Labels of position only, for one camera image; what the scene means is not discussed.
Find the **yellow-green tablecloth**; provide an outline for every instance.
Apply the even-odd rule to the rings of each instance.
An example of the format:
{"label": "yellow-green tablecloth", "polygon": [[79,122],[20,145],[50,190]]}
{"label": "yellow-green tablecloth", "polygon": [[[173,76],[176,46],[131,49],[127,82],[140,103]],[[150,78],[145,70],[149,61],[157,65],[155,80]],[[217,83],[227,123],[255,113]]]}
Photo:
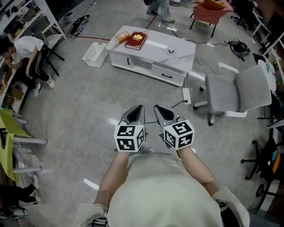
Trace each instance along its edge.
{"label": "yellow-green tablecloth", "polygon": [[0,146],[0,163],[7,174],[12,180],[15,180],[13,174],[13,138],[14,135],[22,137],[30,137],[22,130],[17,124],[13,117],[12,110],[0,109],[0,128],[6,128],[7,134],[4,136],[6,138],[5,149]]}

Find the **book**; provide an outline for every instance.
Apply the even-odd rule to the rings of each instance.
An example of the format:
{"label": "book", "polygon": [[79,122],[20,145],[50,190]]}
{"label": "book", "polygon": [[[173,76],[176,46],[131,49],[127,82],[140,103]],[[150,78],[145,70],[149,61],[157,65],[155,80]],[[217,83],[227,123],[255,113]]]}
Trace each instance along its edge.
{"label": "book", "polygon": [[119,35],[116,35],[115,37],[119,43],[123,43],[124,41],[129,39],[130,35],[128,34],[128,32],[124,31]]}
{"label": "book", "polygon": [[147,38],[147,35],[148,34],[144,32],[134,31],[124,46],[126,48],[140,50]]}

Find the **drawer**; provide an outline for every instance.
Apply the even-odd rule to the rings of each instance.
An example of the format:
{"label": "drawer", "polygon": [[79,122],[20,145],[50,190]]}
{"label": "drawer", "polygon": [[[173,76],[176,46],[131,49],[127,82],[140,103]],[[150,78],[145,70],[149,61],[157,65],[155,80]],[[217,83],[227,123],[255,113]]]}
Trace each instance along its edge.
{"label": "drawer", "polygon": [[117,54],[111,51],[109,52],[109,55],[113,64],[128,68],[133,68],[134,66],[133,60],[131,59],[130,55]]}
{"label": "drawer", "polygon": [[164,80],[176,81],[178,83],[183,82],[186,77],[186,72],[159,63],[152,64],[152,74]]}

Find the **red floor line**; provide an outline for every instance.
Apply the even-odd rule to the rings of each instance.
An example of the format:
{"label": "red floor line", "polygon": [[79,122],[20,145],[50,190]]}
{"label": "red floor line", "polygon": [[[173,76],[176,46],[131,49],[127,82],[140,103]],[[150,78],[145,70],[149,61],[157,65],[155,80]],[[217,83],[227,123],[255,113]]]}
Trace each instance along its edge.
{"label": "red floor line", "polygon": [[157,15],[154,16],[154,18],[151,20],[151,22],[148,24],[148,26],[146,27],[146,29],[148,29],[148,27],[150,27],[150,25],[152,24],[152,22],[155,20],[155,18],[157,17]]}
{"label": "red floor line", "polygon": [[91,37],[91,36],[77,36],[77,37],[78,38],[86,38],[86,39],[102,39],[102,40],[110,41],[110,39],[96,38],[96,37]]}

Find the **round white table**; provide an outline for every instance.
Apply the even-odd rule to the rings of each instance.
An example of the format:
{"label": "round white table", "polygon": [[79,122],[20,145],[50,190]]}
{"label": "round white table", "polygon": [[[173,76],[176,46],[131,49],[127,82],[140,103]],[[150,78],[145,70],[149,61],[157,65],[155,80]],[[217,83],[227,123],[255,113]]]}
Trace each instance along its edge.
{"label": "round white table", "polygon": [[276,81],[273,73],[271,72],[270,68],[267,67],[266,63],[263,60],[258,60],[257,64],[261,67],[263,73],[265,74],[267,83],[271,91],[276,91]]}

